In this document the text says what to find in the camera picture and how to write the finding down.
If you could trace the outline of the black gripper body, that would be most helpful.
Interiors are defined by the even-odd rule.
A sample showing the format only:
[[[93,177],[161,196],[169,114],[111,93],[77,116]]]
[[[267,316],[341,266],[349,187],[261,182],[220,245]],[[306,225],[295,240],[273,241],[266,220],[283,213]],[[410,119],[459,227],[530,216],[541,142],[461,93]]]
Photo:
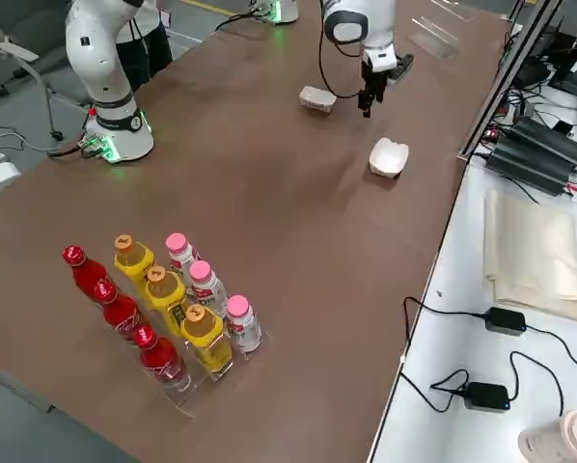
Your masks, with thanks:
[[[375,72],[372,68],[372,64],[369,58],[364,58],[361,64],[361,76],[364,80],[364,89],[372,90],[372,87],[376,83],[386,83],[386,87],[388,84],[397,83],[413,66],[414,63],[414,55],[407,53],[405,55],[397,55],[397,65],[388,70]]]

